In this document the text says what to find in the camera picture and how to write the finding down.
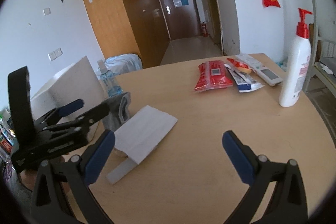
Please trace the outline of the grey sock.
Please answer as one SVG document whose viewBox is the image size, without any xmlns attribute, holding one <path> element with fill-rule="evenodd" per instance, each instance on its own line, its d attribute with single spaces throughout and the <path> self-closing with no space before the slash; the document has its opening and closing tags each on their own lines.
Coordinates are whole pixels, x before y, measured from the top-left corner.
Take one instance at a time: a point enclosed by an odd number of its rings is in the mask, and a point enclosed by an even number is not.
<svg viewBox="0 0 336 224">
<path fill-rule="evenodd" d="M 109 114 L 102 119 L 104 129 L 115 132 L 130 120 L 129 105 L 131 95 L 129 92 L 115 95 L 104 101 L 109 107 Z"/>
</svg>

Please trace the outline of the white paper tissue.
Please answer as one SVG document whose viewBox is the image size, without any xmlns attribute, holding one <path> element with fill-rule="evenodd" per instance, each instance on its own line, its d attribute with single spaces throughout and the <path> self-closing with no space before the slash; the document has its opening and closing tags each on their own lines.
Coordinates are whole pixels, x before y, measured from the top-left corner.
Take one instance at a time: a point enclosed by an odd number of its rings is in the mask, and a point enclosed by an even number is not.
<svg viewBox="0 0 336 224">
<path fill-rule="evenodd" d="M 115 149 L 140 164 L 177 121 L 174 116 L 147 105 L 115 132 Z"/>
</svg>

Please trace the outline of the green white plastic bag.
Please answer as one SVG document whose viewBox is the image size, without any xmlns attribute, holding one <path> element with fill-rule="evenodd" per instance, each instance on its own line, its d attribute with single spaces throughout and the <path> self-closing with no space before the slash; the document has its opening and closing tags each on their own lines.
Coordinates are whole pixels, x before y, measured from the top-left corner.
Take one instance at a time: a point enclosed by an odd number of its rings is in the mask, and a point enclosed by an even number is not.
<svg viewBox="0 0 336 224">
<path fill-rule="evenodd" d="M 127 154 L 124 151 L 121 151 L 121 150 L 116 149 L 116 148 L 113 149 L 113 153 L 115 155 L 117 155 L 118 157 L 121 157 L 121 158 L 126 158 L 127 157 Z"/>
</svg>

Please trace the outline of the white foam stick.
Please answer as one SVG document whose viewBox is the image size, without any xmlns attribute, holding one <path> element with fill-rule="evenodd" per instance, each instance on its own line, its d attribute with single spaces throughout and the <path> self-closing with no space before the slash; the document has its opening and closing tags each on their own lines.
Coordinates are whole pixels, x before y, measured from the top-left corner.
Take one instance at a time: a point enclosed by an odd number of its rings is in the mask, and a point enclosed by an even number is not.
<svg viewBox="0 0 336 224">
<path fill-rule="evenodd" d="M 109 181 L 109 183 L 116 184 L 137 166 L 138 164 L 136 162 L 134 162 L 130 158 L 127 158 L 122 163 L 120 163 L 115 169 L 109 172 L 106 178 Z"/>
</svg>

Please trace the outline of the bottles group on side table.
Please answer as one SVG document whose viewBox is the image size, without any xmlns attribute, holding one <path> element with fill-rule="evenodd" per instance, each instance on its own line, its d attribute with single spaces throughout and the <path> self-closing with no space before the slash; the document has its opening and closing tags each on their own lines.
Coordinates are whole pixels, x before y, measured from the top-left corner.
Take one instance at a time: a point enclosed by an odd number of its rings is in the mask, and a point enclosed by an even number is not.
<svg viewBox="0 0 336 224">
<path fill-rule="evenodd" d="M 8 125 L 7 121 L 1 114 L 1 148 L 7 155 L 11 155 L 15 144 L 15 133 Z"/>
</svg>

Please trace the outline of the white foam box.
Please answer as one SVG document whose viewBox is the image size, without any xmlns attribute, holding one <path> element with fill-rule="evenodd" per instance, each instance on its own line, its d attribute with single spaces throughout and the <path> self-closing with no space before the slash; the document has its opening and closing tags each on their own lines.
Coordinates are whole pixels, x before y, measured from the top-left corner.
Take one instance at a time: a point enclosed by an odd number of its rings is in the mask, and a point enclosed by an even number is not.
<svg viewBox="0 0 336 224">
<path fill-rule="evenodd" d="M 84 106 L 61 122 L 75 119 L 105 99 L 105 92 L 86 56 L 56 73 L 35 93 L 30 100 L 33 118 L 36 120 L 77 99 L 82 99 Z"/>
</svg>

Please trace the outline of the blue spray bottle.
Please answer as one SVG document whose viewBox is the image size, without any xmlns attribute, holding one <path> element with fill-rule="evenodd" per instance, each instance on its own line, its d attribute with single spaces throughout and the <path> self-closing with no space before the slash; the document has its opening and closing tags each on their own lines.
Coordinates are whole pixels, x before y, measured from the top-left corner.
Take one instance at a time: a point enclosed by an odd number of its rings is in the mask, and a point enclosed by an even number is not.
<svg viewBox="0 0 336 224">
<path fill-rule="evenodd" d="M 122 88 L 118 84 L 112 71 L 108 70 L 104 61 L 99 60 L 97 62 L 100 70 L 100 80 L 106 88 L 106 92 L 109 97 L 113 97 L 122 93 Z"/>
</svg>

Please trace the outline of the light blue covered bin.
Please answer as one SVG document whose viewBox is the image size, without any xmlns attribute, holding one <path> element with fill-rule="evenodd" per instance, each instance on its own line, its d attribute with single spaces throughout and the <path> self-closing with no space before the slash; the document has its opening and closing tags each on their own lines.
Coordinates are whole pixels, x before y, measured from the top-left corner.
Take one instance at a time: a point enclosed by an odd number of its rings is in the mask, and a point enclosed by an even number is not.
<svg viewBox="0 0 336 224">
<path fill-rule="evenodd" d="M 108 57 L 105 65 L 115 76 L 143 69 L 141 59 L 134 53 Z"/>
</svg>

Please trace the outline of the white remote control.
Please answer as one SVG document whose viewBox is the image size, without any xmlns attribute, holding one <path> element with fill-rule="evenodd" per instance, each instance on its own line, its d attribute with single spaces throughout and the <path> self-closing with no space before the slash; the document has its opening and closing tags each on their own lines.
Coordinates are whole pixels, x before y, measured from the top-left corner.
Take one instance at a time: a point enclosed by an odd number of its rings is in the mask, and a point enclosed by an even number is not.
<svg viewBox="0 0 336 224">
<path fill-rule="evenodd" d="M 283 82 L 283 79 L 263 63 L 248 54 L 238 54 L 236 57 L 249 65 L 255 73 L 269 86 L 276 86 Z"/>
</svg>

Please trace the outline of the white lotion pump bottle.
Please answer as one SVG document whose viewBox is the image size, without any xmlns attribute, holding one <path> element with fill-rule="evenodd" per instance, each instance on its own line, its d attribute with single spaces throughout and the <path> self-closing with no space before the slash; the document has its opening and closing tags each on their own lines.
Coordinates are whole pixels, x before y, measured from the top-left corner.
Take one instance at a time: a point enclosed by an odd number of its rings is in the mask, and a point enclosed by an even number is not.
<svg viewBox="0 0 336 224">
<path fill-rule="evenodd" d="M 300 21 L 297 23 L 296 35 L 291 42 L 288 55 L 287 70 L 278 102 L 282 107 L 291 107 L 301 94 L 311 57 L 309 27 L 305 22 L 306 14 L 313 13 L 298 8 Z"/>
</svg>

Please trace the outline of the blue white small packet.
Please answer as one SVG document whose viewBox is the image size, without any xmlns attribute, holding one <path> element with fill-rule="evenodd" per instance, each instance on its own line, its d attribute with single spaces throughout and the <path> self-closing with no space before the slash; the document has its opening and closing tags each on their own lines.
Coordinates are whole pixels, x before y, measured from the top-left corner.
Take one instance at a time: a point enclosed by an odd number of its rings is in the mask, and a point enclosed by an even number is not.
<svg viewBox="0 0 336 224">
<path fill-rule="evenodd" d="M 250 93 L 264 87 L 263 84 L 253 79 L 249 74 L 239 72 L 228 64 L 225 64 L 225 67 L 233 78 L 239 93 Z"/>
</svg>

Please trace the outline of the red orange small packet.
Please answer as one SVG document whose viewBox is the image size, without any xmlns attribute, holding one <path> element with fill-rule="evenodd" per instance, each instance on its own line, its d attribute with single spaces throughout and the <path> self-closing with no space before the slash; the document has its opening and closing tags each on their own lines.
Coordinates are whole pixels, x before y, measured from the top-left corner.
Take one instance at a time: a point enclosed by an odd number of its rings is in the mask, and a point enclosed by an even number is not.
<svg viewBox="0 0 336 224">
<path fill-rule="evenodd" d="M 227 61 L 229 61 L 229 63 L 241 73 L 251 74 L 254 72 L 254 70 L 244 62 L 232 58 L 227 58 Z"/>
</svg>

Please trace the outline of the red snack packet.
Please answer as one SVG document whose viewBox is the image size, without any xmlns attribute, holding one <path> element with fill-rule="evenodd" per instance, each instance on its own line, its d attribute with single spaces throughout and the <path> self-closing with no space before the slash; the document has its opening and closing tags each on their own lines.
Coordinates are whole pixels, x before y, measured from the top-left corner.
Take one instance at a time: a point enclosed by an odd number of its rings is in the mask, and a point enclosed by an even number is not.
<svg viewBox="0 0 336 224">
<path fill-rule="evenodd" d="M 198 66 L 199 79 L 194 87 L 196 92 L 225 89 L 233 86 L 226 75 L 226 67 L 221 60 L 206 61 Z"/>
</svg>

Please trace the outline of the wooden wardrobe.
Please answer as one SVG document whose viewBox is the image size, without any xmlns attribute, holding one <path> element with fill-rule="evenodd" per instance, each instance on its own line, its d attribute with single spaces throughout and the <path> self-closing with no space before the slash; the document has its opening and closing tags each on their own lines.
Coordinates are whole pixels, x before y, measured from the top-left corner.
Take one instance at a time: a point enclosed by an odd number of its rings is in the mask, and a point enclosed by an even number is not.
<svg viewBox="0 0 336 224">
<path fill-rule="evenodd" d="M 83 0 L 105 58 L 134 53 L 158 66 L 170 42 L 159 0 Z"/>
</svg>

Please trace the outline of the dark brown entrance door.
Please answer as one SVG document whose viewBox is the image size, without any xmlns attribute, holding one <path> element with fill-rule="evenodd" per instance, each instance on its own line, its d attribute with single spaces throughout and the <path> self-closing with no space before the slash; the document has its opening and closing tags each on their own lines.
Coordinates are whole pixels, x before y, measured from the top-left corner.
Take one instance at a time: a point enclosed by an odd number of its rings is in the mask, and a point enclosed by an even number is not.
<svg viewBox="0 0 336 224">
<path fill-rule="evenodd" d="M 196 0 L 160 0 L 171 40 L 201 34 Z"/>
</svg>

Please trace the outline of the red fire extinguisher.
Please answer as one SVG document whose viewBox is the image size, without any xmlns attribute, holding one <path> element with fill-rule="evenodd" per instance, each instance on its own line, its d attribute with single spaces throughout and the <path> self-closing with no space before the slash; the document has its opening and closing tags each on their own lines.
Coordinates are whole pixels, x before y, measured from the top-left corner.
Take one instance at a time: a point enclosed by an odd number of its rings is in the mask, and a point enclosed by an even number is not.
<svg viewBox="0 0 336 224">
<path fill-rule="evenodd" d="M 203 37 L 207 37 L 209 35 L 209 33 L 207 31 L 207 25 L 206 25 L 205 22 L 201 23 L 201 30 L 202 30 Z"/>
</svg>

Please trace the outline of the brown side door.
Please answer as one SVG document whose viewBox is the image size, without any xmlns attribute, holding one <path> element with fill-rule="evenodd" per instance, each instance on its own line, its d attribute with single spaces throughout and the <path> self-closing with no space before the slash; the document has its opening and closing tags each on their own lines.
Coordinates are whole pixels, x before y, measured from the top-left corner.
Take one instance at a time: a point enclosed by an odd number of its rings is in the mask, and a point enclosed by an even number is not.
<svg viewBox="0 0 336 224">
<path fill-rule="evenodd" d="M 210 23 L 213 29 L 213 41 L 223 53 L 222 24 L 217 0 L 207 0 Z"/>
</svg>

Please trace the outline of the double wall socket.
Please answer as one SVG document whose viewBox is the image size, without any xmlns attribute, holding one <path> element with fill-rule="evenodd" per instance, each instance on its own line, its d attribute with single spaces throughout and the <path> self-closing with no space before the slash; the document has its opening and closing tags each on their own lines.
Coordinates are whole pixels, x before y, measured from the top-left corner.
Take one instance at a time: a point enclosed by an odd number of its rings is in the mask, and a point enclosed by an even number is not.
<svg viewBox="0 0 336 224">
<path fill-rule="evenodd" d="M 57 48 L 56 50 L 50 52 L 48 54 L 49 60 L 50 61 L 54 61 L 55 59 L 57 59 L 58 57 L 60 57 L 63 54 L 62 49 L 61 48 Z"/>
</svg>

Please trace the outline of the white wall switch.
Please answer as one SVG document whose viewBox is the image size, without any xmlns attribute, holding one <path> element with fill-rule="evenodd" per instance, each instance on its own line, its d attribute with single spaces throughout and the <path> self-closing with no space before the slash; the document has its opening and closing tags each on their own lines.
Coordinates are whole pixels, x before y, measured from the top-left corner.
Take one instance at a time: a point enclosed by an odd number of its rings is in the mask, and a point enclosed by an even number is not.
<svg viewBox="0 0 336 224">
<path fill-rule="evenodd" d="M 51 14 L 51 9 L 50 9 L 49 7 L 43 9 L 43 15 L 44 15 L 44 16 L 47 16 L 47 15 L 50 15 L 50 14 Z"/>
</svg>

